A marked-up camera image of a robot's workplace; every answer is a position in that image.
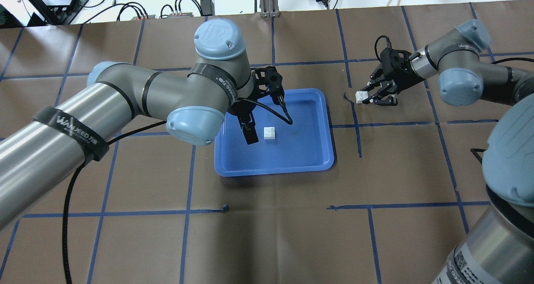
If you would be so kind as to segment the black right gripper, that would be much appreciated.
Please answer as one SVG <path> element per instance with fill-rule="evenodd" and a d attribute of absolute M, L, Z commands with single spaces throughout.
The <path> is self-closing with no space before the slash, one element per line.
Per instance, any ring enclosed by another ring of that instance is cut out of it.
<path fill-rule="evenodd" d="M 371 74 L 366 86 L 361 88 L 369 94 L 364 105 L 396 106 L 397 94 L 412 88 L 425 79 L 411 65 L 412 53 L 406 50 L 384 48 L 379 55 L 379 66 Z"/>

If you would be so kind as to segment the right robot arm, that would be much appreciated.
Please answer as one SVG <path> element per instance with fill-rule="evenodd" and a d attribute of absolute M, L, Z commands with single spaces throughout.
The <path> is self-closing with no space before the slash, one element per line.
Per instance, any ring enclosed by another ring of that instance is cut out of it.
<path fill-rule="evenodd" d="M 471 152 L 482 165 L 490 205 L 449 253 L 435 284 L 532 284 L 534 122 L 533 72 L 484 63 L 491 37 L 468 20 L 415 52 L 395 50 L 389 37 L 379 65 L 357 103 L 397 105 L 397 96 L 438 75 L 439 95 L 451 106 L 483 100 L 509 106 L 487 141 Z"/>

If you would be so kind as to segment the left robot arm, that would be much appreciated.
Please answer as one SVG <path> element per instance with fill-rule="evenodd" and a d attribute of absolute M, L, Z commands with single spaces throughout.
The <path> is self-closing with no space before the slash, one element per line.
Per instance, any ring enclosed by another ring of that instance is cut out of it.
<path fill-rule="evenodd" d="M 215 140 L 226 113 L 256 143 L 256 106 L 292 124 L 275 67 L 251 68 L 239 26 L 226 18 L 202 23 L 193 36 L 198 60 L 186 77 L 104 61 L 81 92 L 38 111 L 1 143 L 1 230 L 10 227 L 78 167 L 99 162 L 111 140 L 137 116 L 164 122 L 194 146 Z"/>

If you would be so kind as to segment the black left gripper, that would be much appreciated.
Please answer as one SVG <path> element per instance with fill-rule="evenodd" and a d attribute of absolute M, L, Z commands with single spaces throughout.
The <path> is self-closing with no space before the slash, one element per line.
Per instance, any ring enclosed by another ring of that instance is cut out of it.
<path fill-rule="evenodd" d="M 255 118 L 250 114 L 259 99 L 269 96 L 275 105 L 287 111 L 282 80 L 276 67 L 252 68 L 248 82 L 238 87 L 238 101 L 229 108 L 229 113 L 239 116 L 239 124 L 248 145 L 259 142 Z"/>

